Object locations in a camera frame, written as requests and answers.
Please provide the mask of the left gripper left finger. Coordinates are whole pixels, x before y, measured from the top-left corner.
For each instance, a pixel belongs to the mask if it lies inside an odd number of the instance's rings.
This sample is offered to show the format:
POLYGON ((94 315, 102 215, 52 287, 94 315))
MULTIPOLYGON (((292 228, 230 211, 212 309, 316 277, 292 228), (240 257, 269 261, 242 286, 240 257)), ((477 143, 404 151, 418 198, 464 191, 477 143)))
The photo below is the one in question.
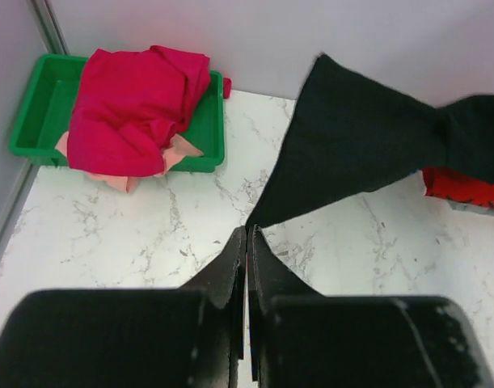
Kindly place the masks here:
POLYGON ((176 289, 47 289, 0 334, 0 387, 235 387, 247 236, 176 289))

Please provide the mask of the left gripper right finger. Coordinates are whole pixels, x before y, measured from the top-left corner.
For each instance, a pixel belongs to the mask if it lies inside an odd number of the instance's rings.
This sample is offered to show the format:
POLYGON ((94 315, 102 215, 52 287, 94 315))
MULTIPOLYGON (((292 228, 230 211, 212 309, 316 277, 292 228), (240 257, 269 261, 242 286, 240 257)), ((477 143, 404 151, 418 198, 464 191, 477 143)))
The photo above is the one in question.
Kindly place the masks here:
POLYGON ((439 296, 326 296, 247 235, 251 373, 261 387, 494 387, 472 325, 439 296))

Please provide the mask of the peach pink t shirt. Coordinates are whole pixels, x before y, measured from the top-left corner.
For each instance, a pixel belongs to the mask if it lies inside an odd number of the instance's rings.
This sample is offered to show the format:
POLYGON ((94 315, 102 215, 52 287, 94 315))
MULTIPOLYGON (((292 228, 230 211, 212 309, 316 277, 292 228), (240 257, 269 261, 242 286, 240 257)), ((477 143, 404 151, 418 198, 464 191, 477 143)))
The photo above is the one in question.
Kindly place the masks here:
MULTIPOLYGON (((199 158, 204 153, 196 148, 192 143, 187 141, 179 134, 175 134, 169 141, 167 148, 160 149, 160 156, 164 161, 163 170, 153 175, 154 178, 164 176, 175 165, 181 163, 185 158, 199 158)), ((140 177, 117 176, 117 175, 101 175, 85 172, 86 176, 94 181, 105 182, 108 186, 115 188, 118 191, 130 193, 138 185, 140 177)))

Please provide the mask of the black t shirt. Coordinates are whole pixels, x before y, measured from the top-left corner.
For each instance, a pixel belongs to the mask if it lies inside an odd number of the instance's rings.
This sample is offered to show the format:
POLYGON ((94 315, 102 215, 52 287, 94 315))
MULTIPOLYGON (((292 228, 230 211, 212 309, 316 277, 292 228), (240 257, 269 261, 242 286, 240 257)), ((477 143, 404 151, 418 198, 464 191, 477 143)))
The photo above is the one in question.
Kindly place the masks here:
POLYGON ((426 167, 494 183, 494 95, 435 108, 321 54, 247 225, 273 226, 426 167))

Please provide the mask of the magenta t shirt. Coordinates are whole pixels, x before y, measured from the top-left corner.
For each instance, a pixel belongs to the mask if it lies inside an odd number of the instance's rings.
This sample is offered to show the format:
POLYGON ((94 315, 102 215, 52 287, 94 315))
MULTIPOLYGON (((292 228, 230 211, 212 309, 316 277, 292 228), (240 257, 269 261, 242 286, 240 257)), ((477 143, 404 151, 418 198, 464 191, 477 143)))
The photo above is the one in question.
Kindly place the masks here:
POLYGON ((96 50, 83 67, 70 119, 69 167, 131 177, 160 173, 160 149, 189 128, 211 71, 202 53, 158 45, 96 50))

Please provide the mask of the green plastic tray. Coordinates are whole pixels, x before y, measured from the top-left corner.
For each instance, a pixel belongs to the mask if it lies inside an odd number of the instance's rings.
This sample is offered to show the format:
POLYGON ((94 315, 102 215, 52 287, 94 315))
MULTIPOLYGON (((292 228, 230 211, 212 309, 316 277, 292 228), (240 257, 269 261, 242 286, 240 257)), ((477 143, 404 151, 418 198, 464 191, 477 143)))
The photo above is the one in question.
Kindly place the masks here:
MULTIPOLYGON (((36 62, 25 86, 9 140, 12 154, 37 166, 67 167, 57 149, 67 131, 76 100, 85 57, 45 54, 36 62)), ((212 70, 210 85, 198 103, 182 136, 203 152, 185 158, 174 171, 212 173, 225 158, 224 78, 212 70)))

